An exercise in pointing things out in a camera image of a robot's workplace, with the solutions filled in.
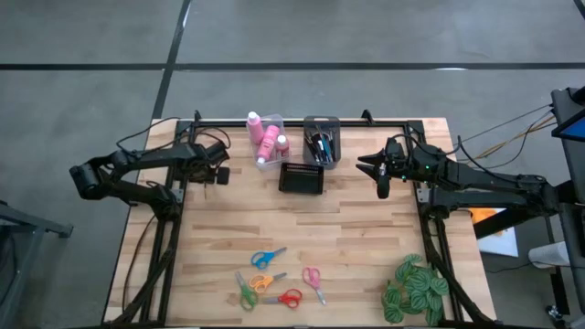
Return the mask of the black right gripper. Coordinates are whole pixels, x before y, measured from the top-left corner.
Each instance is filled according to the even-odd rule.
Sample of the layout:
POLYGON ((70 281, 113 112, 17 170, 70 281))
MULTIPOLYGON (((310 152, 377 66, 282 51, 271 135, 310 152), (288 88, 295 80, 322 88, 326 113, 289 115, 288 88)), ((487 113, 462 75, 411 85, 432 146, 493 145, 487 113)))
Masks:
POLYGON ((379 151, 359 156, 357 160, 366 164, 357 164, 356 168, 376 182, 378 198, 388 198, 391 177, 428 182, 428 170, 424 163, 426 155, 420 148, 414 148, 409 154, 404 154, 402 148, 389 148, 386 153, 379 151))

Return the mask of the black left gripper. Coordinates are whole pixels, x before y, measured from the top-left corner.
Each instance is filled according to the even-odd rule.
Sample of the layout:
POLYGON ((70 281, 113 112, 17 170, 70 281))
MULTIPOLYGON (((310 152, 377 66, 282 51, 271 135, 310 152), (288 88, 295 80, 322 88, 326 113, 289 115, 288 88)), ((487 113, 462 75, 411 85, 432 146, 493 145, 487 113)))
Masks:
MULTIPOLYGON (((186 177, 191 183, 213 183, 215 179, 215 169, 212 167, 212 158, 214 150, 211 146, 192 145, 196 159, 191 160, 186 165, 186 177)), ((229 183, 230 169, 228 167, 219 167, 216 171, 216 183, 218 185, 227 185, 229 183)))

